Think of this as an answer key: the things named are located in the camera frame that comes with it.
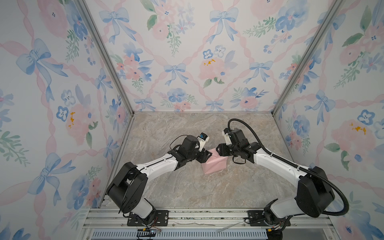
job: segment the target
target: metal bracket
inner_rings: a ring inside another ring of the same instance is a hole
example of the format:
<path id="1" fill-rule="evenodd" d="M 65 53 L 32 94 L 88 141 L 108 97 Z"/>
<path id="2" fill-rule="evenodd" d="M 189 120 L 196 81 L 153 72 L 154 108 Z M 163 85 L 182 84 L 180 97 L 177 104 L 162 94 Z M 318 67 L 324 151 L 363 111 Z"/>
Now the metal bracket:
<path id="1" fill-rule="evenodd" d="M 264 212 L 264 210 L 248 210 L 247 211 L 248 218 L 251 221 L 252 221 L 252 219 L 261 218 L 263 216 L 263 212 Z M 280 221 L 281 221 L 281 224 L 285 224 L 286 218 L 280 218 Z M 268 225 L 265 222 L 265 220 L 260 220 L 260 221 L 257 221 L 257 222 L 253 222 L 250 225 L 251 225 L 251 227 L 260 227 L 260 226 L 270 226 L 271 227 L 271 225 Z M 287 227 L 289 227 L 290 225 L 291 225 L 291 222 L 288 220 Z"/>
<path id="2" fill-rule="evenodd" d="M 166 227 L 168 225 L 168 210 L 156 210 L 155 212 L 155 220 L 154 225 L 156 227 Z M 129 213 L 127 226 L 129 227 L 143 227 L 145 226 L 142 222 L 139 216 L 136 214 L 133 214 L 132 212 Z"/>

